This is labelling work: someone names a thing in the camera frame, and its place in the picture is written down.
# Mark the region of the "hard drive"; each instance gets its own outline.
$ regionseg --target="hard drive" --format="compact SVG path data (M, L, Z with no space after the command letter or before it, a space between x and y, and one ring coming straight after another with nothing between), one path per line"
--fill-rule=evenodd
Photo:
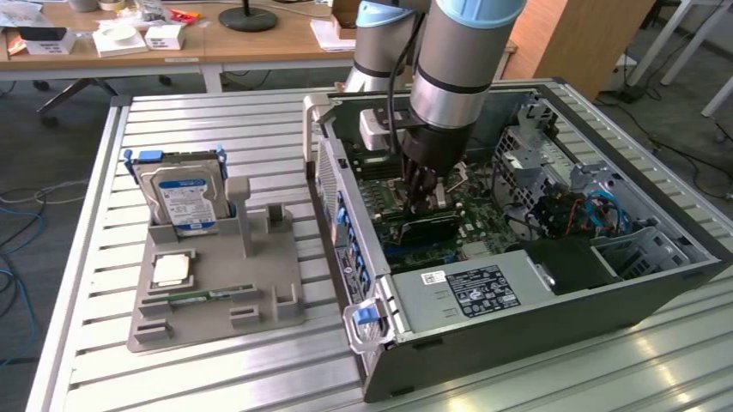
M217 232L217 220L231 216L225 195L226 153L165 153L126 150L126 167L141 186L153 222L174 225L179 236Z

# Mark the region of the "white box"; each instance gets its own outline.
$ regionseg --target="white box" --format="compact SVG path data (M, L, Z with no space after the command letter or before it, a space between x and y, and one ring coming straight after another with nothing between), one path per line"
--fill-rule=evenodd
M30 54L70 54L76 35L64 27L20 27Z
M617 66L615 67L615 71L608 78L607 85L601 89L601 92L617 92L624 88L624 79L629 79L632 77L632 72L637 67L637 61L627 56L625 54L621 55L617 61Z
M146 43L151 50L181 50L185 40L183 26L178 24L154 26L146 33Z
M103 28L92 33L92 39L100 58L149 51L146 40L134 27Z

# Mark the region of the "blue latch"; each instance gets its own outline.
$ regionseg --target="blue latch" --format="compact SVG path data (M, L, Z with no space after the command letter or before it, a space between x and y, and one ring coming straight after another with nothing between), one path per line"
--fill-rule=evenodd
M131 149L127 149L126 150L126 153L123 154L123 156L126 157L126 169L127 169L127 172L130 172L131 176L134 177L134 180L135 180L135 184L139 185L141 183L138 183L138 177L135 176L135 171L134 171L134 152Z
M163 160L163 150L143 150L138 154L138 161L141 163L155 163Z
M221 144L217 145L217 156L219 157L219 167L222 168L222 179L226 180L230 176L227 172L227 152Z
M346 215L346 208L339 208L339 211L338 213L335 214L335 221L342 224L343 223L343 220L347 218L349 216Z
M364 309L358 309L354 312L354 320L357 324L372 324L380 320L380 314L377 313L377 307L370 306Z

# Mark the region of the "white sticker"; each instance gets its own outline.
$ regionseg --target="white sticker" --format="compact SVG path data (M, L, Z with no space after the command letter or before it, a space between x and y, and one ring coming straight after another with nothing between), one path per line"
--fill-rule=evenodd
M158 184L171 223L179 229L198 230L217 222L211 200L205 198L206 180L170 180Z
M446 272L437 270L436 272L428 272L421 275L424 277L424 283L432 285L433 283L441 283L446 281Z
M195 63L198 58L166 58L166 63Z

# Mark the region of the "motherboard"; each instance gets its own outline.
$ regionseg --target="motherboard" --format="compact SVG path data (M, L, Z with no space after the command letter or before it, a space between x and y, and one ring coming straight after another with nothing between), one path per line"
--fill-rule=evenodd
M461 163L448 176L445 204L406 215L402 178L360 181L392 273L501 254L517 244L489 185L486 165Z

